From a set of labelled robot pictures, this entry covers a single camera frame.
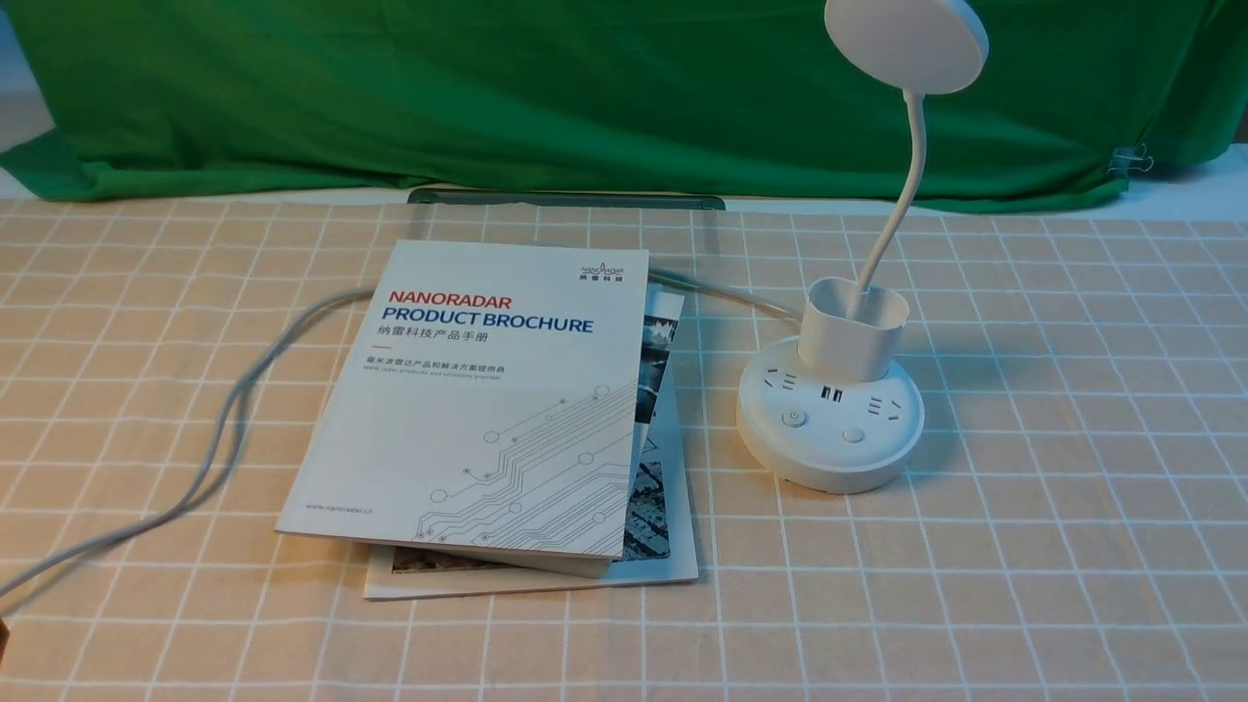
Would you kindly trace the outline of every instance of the electrical outlet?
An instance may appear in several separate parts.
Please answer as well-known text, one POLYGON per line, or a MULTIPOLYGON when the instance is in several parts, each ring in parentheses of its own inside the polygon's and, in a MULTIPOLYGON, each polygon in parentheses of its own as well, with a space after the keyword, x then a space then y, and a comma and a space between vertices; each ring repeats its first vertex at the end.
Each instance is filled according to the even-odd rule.
POLYGON ((919 388, 897 363, 870 382, 814 377, 797 337, 745 367, 738 430, 768 468, 800 485, 849 493, 879 487, 910 462, 924 427, 919 388))

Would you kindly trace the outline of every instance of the power button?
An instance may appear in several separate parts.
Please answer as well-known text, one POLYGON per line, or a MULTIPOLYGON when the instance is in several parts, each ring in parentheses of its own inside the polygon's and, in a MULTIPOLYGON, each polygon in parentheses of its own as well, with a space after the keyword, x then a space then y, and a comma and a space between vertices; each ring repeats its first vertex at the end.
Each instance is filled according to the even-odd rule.
POLYGON ((789 410, 780 416, 780 421, 784 422, 784 426, 797 428, 806 423, 806 412, 802 412, 801 410, 789 410))

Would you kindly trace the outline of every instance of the table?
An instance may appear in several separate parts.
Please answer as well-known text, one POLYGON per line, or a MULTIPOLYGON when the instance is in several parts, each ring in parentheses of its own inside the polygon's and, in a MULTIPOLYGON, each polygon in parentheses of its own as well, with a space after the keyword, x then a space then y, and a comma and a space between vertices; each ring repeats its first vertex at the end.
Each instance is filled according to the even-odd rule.
MULTIPOLYGON (((403 237, 645 246, 800 306, 882 222, 725 212, 0 202, 0 578, 168 505, 230 383, 403 237)), ((911 470, 778 482, 733 428, 787 322, 691 299, 673 365, 698 583, 392 603, 366 550, 273 533, 362 307, 268 376, 203 511, 7 617, 0 700, 1248 698, 1248 225, 911 217, 911 470)), ((5 602, 4 607, 14 607, 5 602)))

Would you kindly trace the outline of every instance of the gray cable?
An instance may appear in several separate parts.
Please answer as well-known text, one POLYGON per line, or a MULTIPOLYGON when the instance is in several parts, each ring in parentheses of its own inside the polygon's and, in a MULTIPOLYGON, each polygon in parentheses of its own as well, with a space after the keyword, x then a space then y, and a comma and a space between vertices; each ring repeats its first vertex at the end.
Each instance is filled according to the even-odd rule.
POLYGON ((216 428, 212 431, 212 438, 208 440, 208 452, 205 455, 203 462, 200 463, 200 470, 196 471, 195 480, 191 481, 191 487, 186 490, 182 497, 173 503, 172 507, 116 531, 110 531, 109 533, 101 533, 100 536, 89 538, 76 546, 71 546, 65 551, 54 553, 42 561, 39 561, 34 566, 30 566, 25 571, 10 578, 4 585, 0 585, 0 598, 6 597, 31 580, 69 561, 70 558, 114 548, 144 532, 171 522, 211 500, 221 486, 230 478, 230 475, 238 463, 238 455, 242 452, 243 446, 243 435, 247 431, 248 402, 251 400, 251 392, 255 390, 260 376, 265 375, 265 371, 273 365, 273 361, 277 360, 277 357, 281 356, 291 344, 312 329, 317 317, 322 314, 337 307, 338 305, 364 300, 372 297, 372 295, 373 289, 354 289, 337 292, 324 297, 323 300, 313 302, 307 310, 303 311, 302 315, 298 316, 298 319, 286 327, 286 331, 283 331, 277 341, 268 347, 265 355, 250 368, 247 368, 246 372, 243 372, 243 375, 235 382, 233 388, 226 397, 225 405, 221 407, 221 412, 217 416, 216 428), (225 433, 226 425, 230 421, 230 410, 235 406, 235 403, 237 403, 237 411, 235 412, 235 436, 230 448, 230 456, 226 458, 225 466, 221 468, 221 473, 212 481, 208 488, 202 493, 196 495, 212 470, 212 461, 216 458, 217 448, 221 445, 221 436, 225 433))
MULTIPOLYGON (((720 297, 726 297, 729 300, 736 300, 746 305, 756 306, 759 309, 770 311, 780 317, 800 321, 800 316, 792 310, 782 305, 778 305, 763 297, 758 297, 753 294, 718 285, 714 282, 701 281, 691 276, 685 276, 675 271, 666 271, 659 269, 651 269, 649 279, 655 282, 661 282, 670 285, 676 289, 688 290, 691 292, 703 292, 716 295, 720 297)), ((235 468, 238 465, 238 457, 242 453, 243 442, 247 433, 247 420, 250 413, 251 393, 256 388, 256 383, 260 377, 265 375, 273 361, 282 355, 292 344, 295 344, 301 336, 303 336, 310 329, 312 329, 318 319, 328 312, 329 310, 338 307, 348 302, 356 302, 358 300, 367 300, 373 296, 376 289, 373 287, 357 287, 352 290, 344 290, 323 297, 311 306, 307 307, 286 330, 277 341, 268 347, 263 356, 235 382, 233 388, 231 388, 230 395, 226 396, 225 403, 221 406, 221 412, 217 415, 216 427, 212 431, 212 437, 208 441, 208 451, 203 456, 203 461, 200 463, 200 468, 195 473, 195 478, 191 481, 191 487, 182 493, 182 497, 173 503, 170 508, 145 517, 132 525, 121 527, 116 531, 110 531, 107 533, 101 533, 89 538, 76 546, 71 546, 59 553, 54 553, 42 561, 30 566, 25 571, 21 571, 9 581, 0 585, 0 600, 11 595, 27 582, 35 580, 40 575, 70 561, 79 556, 85 556, 90 553, 106 552, 111 548, 130 541, 131 538, 149 532, 156 527, 168 523, 183 515, 193 512, 205 502, 212 498, 217 491, 230 480, 235 468), (217 456, 217 450, 221 445, 221 437, 225 435, 226 426, 230 423, 230 412, 233 410, 235 418, 235 436, 230 446, 230 455, 225 460, 225 465, 217 473, 216 478, 208 483, 207 488, 200 492, 200 487, 203 486, 205 481, 208 478, 208 473, 212 472, 212 461, 217 456)))
POLYGON ((782 320, 801 322, 801 315, 789 307, 785 307, 784 305, 773 302, 765 297, 759 297, 751 292, 745 292, 744 290, 719 285, 718 282, 699 280, 693 276, 663 269, 650 269, 650 280, 668 284, 679 290, 688 290, 689 292, 701 292, 704 295, 714 295, 716 297, 725 297, 736 302, 744 302, 751 307, 771 312, 782 320))

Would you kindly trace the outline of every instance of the pen holder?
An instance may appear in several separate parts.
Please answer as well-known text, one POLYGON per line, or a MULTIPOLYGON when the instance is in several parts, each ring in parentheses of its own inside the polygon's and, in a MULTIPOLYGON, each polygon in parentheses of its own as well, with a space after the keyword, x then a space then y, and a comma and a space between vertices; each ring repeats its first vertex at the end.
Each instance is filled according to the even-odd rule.
POLYGON ((882 378, 910 319, 906 299, 882 287, 869 287, 857 315, 849 319, 855 287, 851 280, 825 277, 806 294, 797 357, 812 376, 829 383, 882 378))

